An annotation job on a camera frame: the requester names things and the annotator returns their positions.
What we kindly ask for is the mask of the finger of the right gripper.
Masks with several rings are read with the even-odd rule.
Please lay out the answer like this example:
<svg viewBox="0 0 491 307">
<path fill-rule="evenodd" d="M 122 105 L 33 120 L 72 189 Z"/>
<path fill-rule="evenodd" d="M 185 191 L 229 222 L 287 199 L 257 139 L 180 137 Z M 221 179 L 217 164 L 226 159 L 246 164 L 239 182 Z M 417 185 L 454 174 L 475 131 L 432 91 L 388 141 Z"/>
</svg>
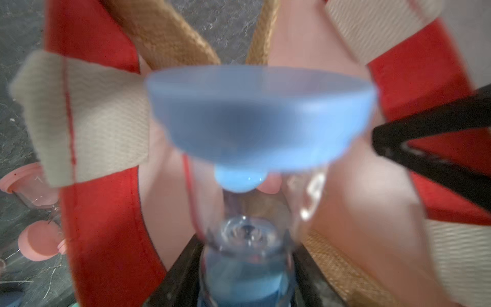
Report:
<svg viewBox="0 0 491 307">
<path fill-rule="evenodd" d="M 469 97 L 380 125 L 372 147 L 490 210 L 490 86 Z"/>
</svg>

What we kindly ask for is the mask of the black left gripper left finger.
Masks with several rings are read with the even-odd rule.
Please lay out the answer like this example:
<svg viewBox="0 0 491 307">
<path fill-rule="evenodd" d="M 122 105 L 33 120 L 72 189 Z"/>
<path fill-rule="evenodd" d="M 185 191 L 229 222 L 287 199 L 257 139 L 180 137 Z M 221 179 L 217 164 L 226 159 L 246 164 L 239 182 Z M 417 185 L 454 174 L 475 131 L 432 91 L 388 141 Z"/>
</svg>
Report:
<svg viewBox="0 0 491 307">
<path fill-rule="evenodd" d="M 203 244 L 193 235 L 144 307 L 197 307 L 199 297 L 199 260 Z"/>
</svg>

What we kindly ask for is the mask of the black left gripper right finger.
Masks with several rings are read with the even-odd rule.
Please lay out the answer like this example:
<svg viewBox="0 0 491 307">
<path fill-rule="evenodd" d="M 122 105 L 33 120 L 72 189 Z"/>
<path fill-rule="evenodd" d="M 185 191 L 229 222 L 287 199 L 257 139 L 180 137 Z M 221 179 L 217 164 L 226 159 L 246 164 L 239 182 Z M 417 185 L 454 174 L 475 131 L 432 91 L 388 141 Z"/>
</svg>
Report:
<svg viewBox="0 0 491 307">
<path fill-rule="evenodd" d="M 292 306 L 347 307 L 346 302 L 327 281 L 304 245 L 295 250 L 293 259 L 296 285 Z"/>
</svg>

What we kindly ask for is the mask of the blue hourglass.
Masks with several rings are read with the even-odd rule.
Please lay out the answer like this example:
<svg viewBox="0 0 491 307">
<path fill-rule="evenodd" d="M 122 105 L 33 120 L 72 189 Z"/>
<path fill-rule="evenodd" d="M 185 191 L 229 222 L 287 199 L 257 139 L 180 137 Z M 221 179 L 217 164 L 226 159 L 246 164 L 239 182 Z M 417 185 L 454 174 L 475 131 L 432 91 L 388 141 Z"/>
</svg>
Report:
<svg viewBox="0 0 491 307">
<path fill-rule="evenodd" d="M 329 165 L 368 125 L 377 88 L 351 75 L 249 65 L 161 70 L 145 84 L 183 155 L 203 242 L 198 306 L 289 306 L 294 250 Z"/>
</svg>

